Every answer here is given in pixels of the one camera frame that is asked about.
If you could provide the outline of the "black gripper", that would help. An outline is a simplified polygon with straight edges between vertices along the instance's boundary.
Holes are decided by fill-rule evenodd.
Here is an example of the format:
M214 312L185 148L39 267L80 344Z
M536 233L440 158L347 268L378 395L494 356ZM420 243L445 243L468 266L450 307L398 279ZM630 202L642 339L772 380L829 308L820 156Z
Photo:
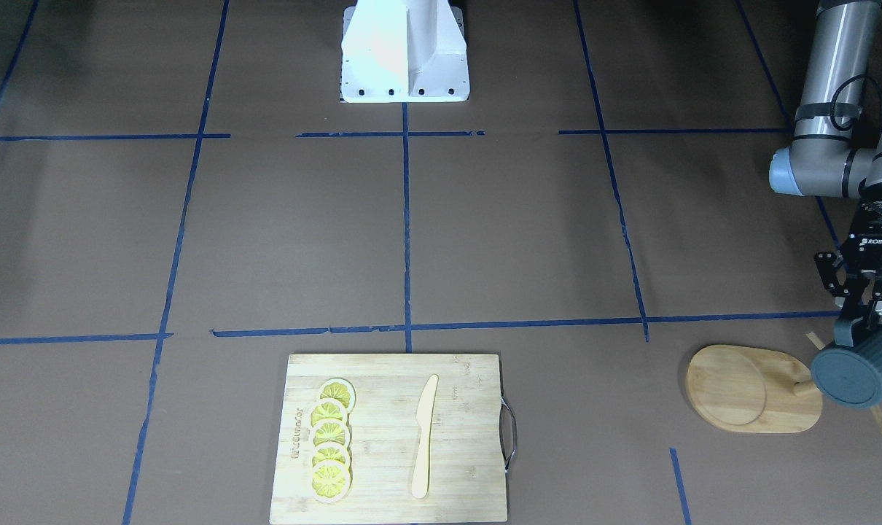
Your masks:
M882 199L859 203L840 249L819 252L813 260L824 289L840 307L835 345L854 348L871 322L875 329L882 320Z

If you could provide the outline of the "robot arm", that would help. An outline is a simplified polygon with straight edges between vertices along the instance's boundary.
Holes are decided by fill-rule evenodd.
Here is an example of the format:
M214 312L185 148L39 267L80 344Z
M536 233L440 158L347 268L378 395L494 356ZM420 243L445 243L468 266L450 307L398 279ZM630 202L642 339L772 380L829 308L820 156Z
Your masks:
M882 117L874 147L854 147L882 1L821 1L790 146L770 162L774 192L851 198L857 207L837 252L814 260L840 316L835 343L854 348L882 326Z

